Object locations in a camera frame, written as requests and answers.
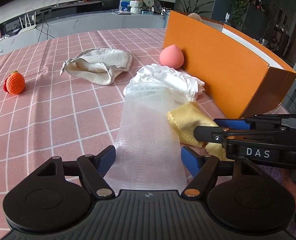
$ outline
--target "pink makeup sponge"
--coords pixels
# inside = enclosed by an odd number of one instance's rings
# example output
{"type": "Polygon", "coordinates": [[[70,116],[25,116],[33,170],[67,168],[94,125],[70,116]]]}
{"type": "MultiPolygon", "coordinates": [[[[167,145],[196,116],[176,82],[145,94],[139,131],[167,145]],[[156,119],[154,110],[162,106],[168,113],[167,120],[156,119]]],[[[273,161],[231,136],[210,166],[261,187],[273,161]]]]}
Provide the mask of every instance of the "pink makeup sponge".
{"type": "Polygon", "coordinates": [[[171,45],[160,53],[159,60],[161,65],[176,69],[184,64],[184,54],[177,45],[171,45]]]}

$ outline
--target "mesh bag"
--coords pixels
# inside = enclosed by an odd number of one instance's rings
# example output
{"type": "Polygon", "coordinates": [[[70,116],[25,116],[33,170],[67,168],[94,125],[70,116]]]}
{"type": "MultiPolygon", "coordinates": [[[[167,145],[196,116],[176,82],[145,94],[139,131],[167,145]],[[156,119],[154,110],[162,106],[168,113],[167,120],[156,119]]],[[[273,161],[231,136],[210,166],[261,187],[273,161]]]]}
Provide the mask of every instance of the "mesh bag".
{"type": "Polygon", "coordinates": [[[179,138],[166,116],[176,107],[170,90],[160,84],[127,86],[116,161],[105,176],[115,193],[120,189],[181,193],[186,187],[179,138]]]}

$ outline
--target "red crochet piece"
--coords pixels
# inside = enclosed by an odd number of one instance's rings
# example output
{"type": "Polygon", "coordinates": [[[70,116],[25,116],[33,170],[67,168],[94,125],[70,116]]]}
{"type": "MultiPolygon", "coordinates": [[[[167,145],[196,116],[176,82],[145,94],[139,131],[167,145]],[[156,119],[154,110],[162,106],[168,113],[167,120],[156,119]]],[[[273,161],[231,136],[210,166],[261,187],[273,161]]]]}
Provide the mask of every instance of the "red crochet piece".
{"type": "Polygon", "coordinates": [[[8,92],[8,90],[7,90],[7,85],[6,85],[6,83],[7,83],[7,79],[8,79],[8,78],[6,78],[6,80],[4,81],[4,85],[3,85],[3,90],[6,91],[6,92],[8,92]]]}

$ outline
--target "crocheted persimmon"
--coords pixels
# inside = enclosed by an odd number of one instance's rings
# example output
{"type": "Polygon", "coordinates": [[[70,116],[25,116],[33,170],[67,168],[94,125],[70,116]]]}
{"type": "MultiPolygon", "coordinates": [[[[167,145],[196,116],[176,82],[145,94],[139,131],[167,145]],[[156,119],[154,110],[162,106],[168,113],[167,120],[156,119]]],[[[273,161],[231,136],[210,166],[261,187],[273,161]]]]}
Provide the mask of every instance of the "crocheted persimmon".
{"type": "Polygon", "coordinates": [[[25,88],[25,79],[18,71],[14,71],[5,81],[3,90],[11,95],[20,94],[25,88]]]}

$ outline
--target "orange box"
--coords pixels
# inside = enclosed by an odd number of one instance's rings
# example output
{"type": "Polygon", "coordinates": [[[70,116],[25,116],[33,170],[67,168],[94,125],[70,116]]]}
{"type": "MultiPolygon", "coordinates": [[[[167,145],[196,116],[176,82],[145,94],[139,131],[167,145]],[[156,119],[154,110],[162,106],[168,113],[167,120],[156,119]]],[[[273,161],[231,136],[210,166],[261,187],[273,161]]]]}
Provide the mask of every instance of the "orange box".
{"type": "Polygon", "coordinates": [[[183,68],[205,82],[206,93],[227,118],[264,114],[278,107],[296,71],[240,31],[206,18],[171,11],[164,48],[176,44],[183,68]]]}

